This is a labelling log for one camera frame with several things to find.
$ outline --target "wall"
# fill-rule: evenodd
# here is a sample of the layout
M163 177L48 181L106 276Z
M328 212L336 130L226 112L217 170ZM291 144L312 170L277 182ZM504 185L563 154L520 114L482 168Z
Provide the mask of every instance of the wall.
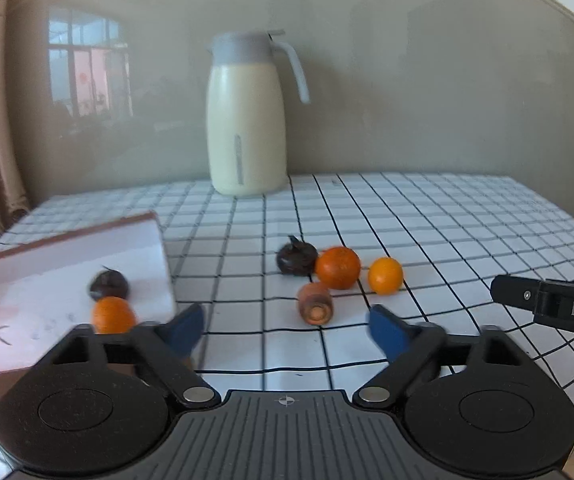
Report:
M124 24L132 120L54 120L54 4ZM298 102L279 58L291 171L510 174L574 215L574 21L545 0L29 0L9 19L8 79L32 196L207 176L205 45L264 27L287 31L312 94Z

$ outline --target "box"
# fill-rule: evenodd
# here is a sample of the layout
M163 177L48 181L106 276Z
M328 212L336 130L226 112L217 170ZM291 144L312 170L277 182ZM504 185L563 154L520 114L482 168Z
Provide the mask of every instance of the box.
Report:
M127 278L139 322L173 317L176 303L154 213L0 253L0 397L72 327L90 322L88 286L103 267Z

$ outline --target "table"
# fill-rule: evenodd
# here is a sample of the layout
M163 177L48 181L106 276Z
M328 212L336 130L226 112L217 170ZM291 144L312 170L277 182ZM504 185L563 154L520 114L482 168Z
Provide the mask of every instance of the table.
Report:
M574 219L511 178L317 174L257 198L220 196L207 181L59 196L9 229L0 251L147 210L160 218L179 311L207 306L193 357L221 394L336 388L351 396L386 364L366 333L368 307L382 303L450 333L503 328L574 402L574 333L491 303L497 274L574 281ZM275 264L291 234L319 250L345 244L363 263L354 288L333 291L336 312L322 328L304 324L295 308L308 279L282 276ZM381 297L364 273L386 254L403 264L405 286ZM0 477L5 471L0 462Z

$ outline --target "orange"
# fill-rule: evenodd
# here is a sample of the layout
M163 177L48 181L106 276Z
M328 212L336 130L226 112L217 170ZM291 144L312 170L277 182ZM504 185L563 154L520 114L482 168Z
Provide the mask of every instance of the orange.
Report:
M403 268L394 258L379 258L371 264L367 281L376 294L393 294L403 284Z
M361 274L361 260L347 247L332 247L318 257L315 270L329 288L352 288Z
M91 323L99 334L122 334L136 325L136 316L123 298L107 296L94 306Z

